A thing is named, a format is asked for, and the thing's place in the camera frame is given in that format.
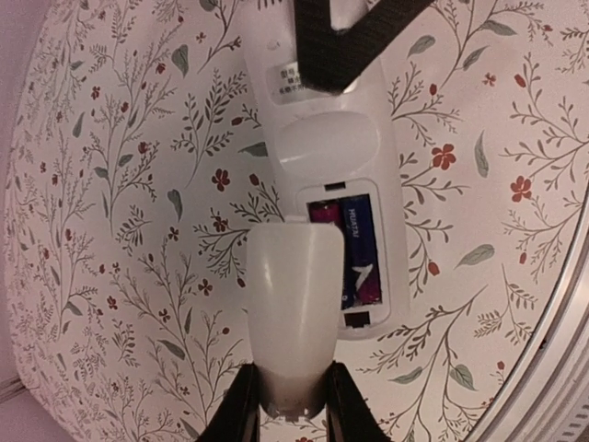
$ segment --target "battery compartment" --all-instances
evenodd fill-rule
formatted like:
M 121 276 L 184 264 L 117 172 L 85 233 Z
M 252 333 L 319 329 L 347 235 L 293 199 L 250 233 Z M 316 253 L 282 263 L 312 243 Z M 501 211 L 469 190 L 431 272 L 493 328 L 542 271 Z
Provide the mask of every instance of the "battery compartment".
M 335 186 L 337 190 L 345 189 L 345 184 Z M 346 327 L 359 329 L 370 326 L 370 312 L 362 308 L 383 302 L 370 195 L 313 202 L 307 204 L 307 210 L 311 222 L 333 224 L 343 233 L 345 265 L 341 309 Z

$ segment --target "red flower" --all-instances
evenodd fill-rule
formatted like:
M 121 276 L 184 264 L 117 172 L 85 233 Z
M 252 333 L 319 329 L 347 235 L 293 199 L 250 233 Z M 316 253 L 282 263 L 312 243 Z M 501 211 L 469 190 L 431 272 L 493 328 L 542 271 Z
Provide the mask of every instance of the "red flower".
M 456 157 L 451 153 L 453 150 L 453 145 L 444 145 L 443 148 L 434 147 L 432 149 L 433 166 L 448 170 L 452 163 L 456 163 Z
M 227 219 L 223 219 L 221 216 L 216 216 L 214 218 L 213 227 L 217 233 L 225 232 L 229 227 L 229 221 Z
M 141 155 L 146 153 L 148 150 L 147 143 L 145 141 L 142 141 L 141 143 L 139 143 L 139 145 L 137 146 L 137 150 L 139 151 L 139 153 Z
M 167 309 L 166 308 L 164 308 L 163 310 L 158 311 L 157 314 L 162 319 L 162 321 L 164 321 L 164 323 L 166 323 L 166 322 L 168 322 L 169 320 L 172 319 L 172 317 L 167 314 Z
M 440 274 L 440 267 L 438 267 L 438 264 L 433 261 L 430 261 L 430 263 L 427 264 L 427 270 L 429 270 L 433 276 Z
M 100 97 L 100 86 L 92 87 L 92 93 L 90 94 L 90 97 L 92 97 L 92 99 L 97 99 Z
M 522 76 L 520 76 L 519 74 L 517 74 L 514 78 L 515 78 L 515 83 L 517 83 L 517 85 L 519 87 L 525 87 L 526 86 L 525 80 L 524 80 L 524 78 Z
M 228 186 L 231 180 L 229 179 L 229 172 L 227 170 L 217 169 L 214 176 L 211 178 L 213 184 L 217 185 L 217 190 L 223 192 L 225 186 Z
M 109 303 L 109 308 L 112 310 L 118 310 L 117 307 L 117 300 L 114 297 L 108 297 L 107 302 Z
M 483 84 L 489 86 L 495 86 L 495 82 L 497 81 L 497 76 L 492 76 L 490 72 L 485 75 L 485 79 L 482 80 Z
M 175 241 L 178 241 L 178 235 L 180 234 L 179 229 L 174 228 L 174 227 L 170 227 L 169 228 L 169 233 L 167 234 L 168 239 L 174 239 Z
M 255 173 L 252 173 L 251 175 L 249 175 L 249 182 L 251 182 L 252 186 L 259 186 L 260 185 L 260 179 L 258 178 L 258 176 Z
M 213 291 L 213 286 L 207 279 L 203 279 L 202 283 L 199 284 L 199 290 L 203 292 L 206 297 L 208 297 Z
M 522 201 L 522 198 L 529 200 L 532 197 L 532 191 L 530 191 L 532 188 L 532 181 L 525 179 L 521 175 L 517 177 L 515 182 L 512 182 L 511 188 L 514 193 L 514 196 L 512 196 L 512 201 L 514 203 L 519 203 Z

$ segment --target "purple battery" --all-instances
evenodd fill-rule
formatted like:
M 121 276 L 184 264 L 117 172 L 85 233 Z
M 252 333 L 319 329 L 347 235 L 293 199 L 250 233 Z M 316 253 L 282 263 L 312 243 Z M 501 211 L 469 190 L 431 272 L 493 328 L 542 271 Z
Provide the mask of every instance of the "purple battery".
M 309 217 L 313 223 L 333 224 L 345 236 L 345 225 L 341 218 L 341 209 L 337 203 L 313 203 L 309 205 Z M 346 244 L 344 254 L 343 292 L 341 293 L 341 309 L 352 308 L 354 304 L 354 287 L 350 265 L 350 253 Z

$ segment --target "floral pattern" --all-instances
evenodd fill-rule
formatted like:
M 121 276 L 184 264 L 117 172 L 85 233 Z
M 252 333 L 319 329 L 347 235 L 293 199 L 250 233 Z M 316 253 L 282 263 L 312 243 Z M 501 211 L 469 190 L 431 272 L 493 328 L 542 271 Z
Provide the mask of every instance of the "floral pattern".
M 247 234 L 284 213 L 239 3 L 48 11 L 8 161 L 6 283 L 21 377 L 76 440 L 193 440 L 251 358 Z M 411 316 L 337 358 L 392 440 L 464 440 L 549 302 L 589 181 L 589 6 L 567 3 L 436 0 L 382 56 Z M 327 438 L 323 415 L 262 428 Z

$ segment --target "white wall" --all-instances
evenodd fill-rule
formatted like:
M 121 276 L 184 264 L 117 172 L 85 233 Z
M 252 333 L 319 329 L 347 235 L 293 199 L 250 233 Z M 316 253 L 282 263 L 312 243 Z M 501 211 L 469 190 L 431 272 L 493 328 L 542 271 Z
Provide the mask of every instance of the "white wall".
M 6 152 L 30 54 L 49 3 L 50 0 L 0 0 L 0 221 L 4 213 Z M 0 255 L 0 381 L 17 375 L 6 319 L 3 258 Z

